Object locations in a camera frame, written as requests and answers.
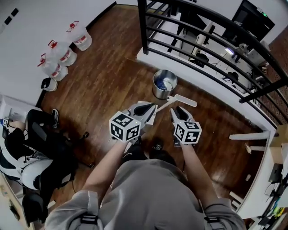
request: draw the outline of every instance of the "large plastic water jug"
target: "large plastic water jug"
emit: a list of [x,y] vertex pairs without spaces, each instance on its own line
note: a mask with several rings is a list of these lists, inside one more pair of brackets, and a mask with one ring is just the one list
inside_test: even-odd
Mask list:
[[60,65],[53,57],[47,56],[46,54],[41,55],[40,64],[42,71],[47,74],[50,78],[61,81],[67,74],[68,68]]
[[79,24],[79,21],[74,21],[70,24],[70,28],[66,31],[70,40],[81,50],[87,50],[92,44],[92,38],[88,34],[86,28]]
[[48,45],[52,48],[51,56],[55,57],[60,64],[70,66],[76,61],[77,54],[69,48],[68,43],[51,40]]

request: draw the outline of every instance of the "wooden floor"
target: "wooden floor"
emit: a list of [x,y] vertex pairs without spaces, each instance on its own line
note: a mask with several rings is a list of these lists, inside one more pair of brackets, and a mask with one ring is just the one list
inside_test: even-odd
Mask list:
[[[96,164],[111,148],[109,119],[138,100],[163,104],[152,94],[152,77],[157,71],[135,60],[141,48],[138,11],[115,6],[89,31],[92,46],[77,51],[78,58],[69,67],[69,75],[59,82],[55,92],[46,94],[42,108],[51,112],[57,108],[60,126],[76,138],[85,131],[90,133],[85,143],[75,150],[76,156]],[[244,141],[229,140],[230,134],[259,132],[238,112],[208,93],[179,80],[177,94],[198,103],[196,108],[186,108],[200,122],[203,132],[195,150],[211,176],[219,196],[229,197],[232,190],[241,196],[248,191],[259,167],[263,152],[249,155]],[[149,150],[151,140],[158,136],[165,140],[164,149],[183,167],[180,148],[173,146],[173,125],[169,109],[159,112],[155,124],[146,136],[144,147]],[[74,180],[75,190],[82,188],[90,169],[83,166]],[[250,181],[245,181],[248,174]],[[74,194],[72,183],[56,190],[52,199],[56,206]]]

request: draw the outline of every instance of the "cardboard box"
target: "cardboard box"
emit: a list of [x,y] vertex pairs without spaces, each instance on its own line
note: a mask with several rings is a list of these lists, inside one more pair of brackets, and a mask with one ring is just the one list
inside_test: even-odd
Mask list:
[[276,134],[270,144],[271,154],[275,164],[283,164],[281,145],[288,143],[288,124],[279,125]]

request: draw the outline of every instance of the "person in black clothes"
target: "person in black clothes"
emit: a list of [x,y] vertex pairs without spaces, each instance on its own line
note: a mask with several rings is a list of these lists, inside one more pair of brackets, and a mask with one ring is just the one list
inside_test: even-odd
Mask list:
[[8,127],[15,128],[5,139],[5,146],[7,151],[15,158],[19,159],[21,156],[30,156],[34,153],[33,150],[27,146],[43,153],[49,158],[51,157],[50,143],[45,142],[39,137],[32,128],[33,123],[48,125],[52,128],[57,128],[59,113],[53,109],[52,114],[43,111],[30,110],[27,115],[27,132],[28,139],[25,140],[24,131],[25,123],[21,121],[9,121]]

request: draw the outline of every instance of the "white cube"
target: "white cube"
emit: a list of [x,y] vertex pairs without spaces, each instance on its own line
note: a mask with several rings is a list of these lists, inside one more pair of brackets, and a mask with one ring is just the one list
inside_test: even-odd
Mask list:
[[199,122],[181,121],[176,123],[174,136],[182,144],[197,144],[202,132]]
[[141,122],[118,111],[109,120],[110,134],[116,139],[127,142],[140,135]]

